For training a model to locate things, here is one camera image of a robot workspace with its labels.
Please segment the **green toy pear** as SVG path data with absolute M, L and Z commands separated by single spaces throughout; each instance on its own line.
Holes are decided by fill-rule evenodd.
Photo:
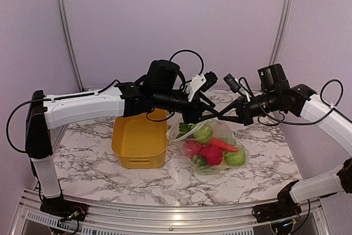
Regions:
M 193 133 L 193 138 L 200 144 L 207 144 L 213 138 L 213 128 L 208 124 L 204 124 Z

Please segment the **red toy chili pepper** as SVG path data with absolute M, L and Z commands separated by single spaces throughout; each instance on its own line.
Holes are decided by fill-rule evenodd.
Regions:
M 203 147 L 215 146 L 226 152 L 239 152 L 237 141 L 229 128 L 221 122 L 202 124 L 179 123 L 175 134 L 176 143 L 182 145 L 186 153 L 198 154 Z

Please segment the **clear polka dot zip bag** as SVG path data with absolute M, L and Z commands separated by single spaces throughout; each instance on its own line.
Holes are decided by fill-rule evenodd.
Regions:
M 211 175 L 227 169 L 244 167 L 250 154 L 223 121 L 209 119 L 198 124 L 186 124 L 181 119 L 166 133 L 200 175 Z

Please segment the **red toy apple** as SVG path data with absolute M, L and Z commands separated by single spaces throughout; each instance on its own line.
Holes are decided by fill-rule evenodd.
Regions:
M 187 140 L 184 144 L 184 155 L 192 159 L 195 155 L 198 155 L 203 148 L 203 145 L 198 143 L 196 140 Z

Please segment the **green toy apple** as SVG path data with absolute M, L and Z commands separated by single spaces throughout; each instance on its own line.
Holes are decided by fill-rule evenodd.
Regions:
M 224 155 L 225 162 L 228 166 L 242 166 L 246 162 L 245 151 L 239 149 L 237 152 L 226 152 Z

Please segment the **red toy pomegranate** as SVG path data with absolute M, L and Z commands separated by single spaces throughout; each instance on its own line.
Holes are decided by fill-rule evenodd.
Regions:
M 208 166 L 218 166 L 223 161 L 223 152 L 217 146 L 209 145 L 203 147 L 200 155 L 206 158 Z

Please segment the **green toy grape bunch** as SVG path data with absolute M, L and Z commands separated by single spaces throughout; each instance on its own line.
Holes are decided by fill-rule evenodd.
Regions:
M 196 167 L 206 167 L 207 160 L 201 155 L 194 155 L 191 159 L 191 162 Z

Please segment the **yellow plastic basket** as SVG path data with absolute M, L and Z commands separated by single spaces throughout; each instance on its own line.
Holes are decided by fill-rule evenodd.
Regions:
M 167 111 L 116 118 L 112 133 L 112 151 L 127 169 L 154 169 L 164 164 L 168 146 Z

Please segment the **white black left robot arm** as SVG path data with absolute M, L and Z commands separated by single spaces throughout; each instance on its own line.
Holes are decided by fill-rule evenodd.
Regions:
M 91 119 L 113 117 L 117 124 L 113 144 L 119 146 L 119 163 L 125 168 L 152 169 L 164 163 L 167 112 L 180 113 L 185 123 L 211 118 L 227 119 L 203 95 L 202 85 L 191 82 L 185 90 L 165 84 L 119 83 L 69 95 L 34 92 L 26 119 L 25 151 L 40 182 L 48 207 L 58 216 L 69 212 L 53 161 L 50 130 Z

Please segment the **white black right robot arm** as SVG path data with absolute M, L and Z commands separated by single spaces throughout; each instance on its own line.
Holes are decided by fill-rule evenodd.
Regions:
M 334 169 L 349 157 L 314 126 L 275 126 L 265 117 L 249 126 L 232 122 L 227 125 L 251 155 L 242 173 L 230 173 L 221 193 L 228 196 L 234 189 L 234 200 L 239 203 L 273 199 L 289 182 Z

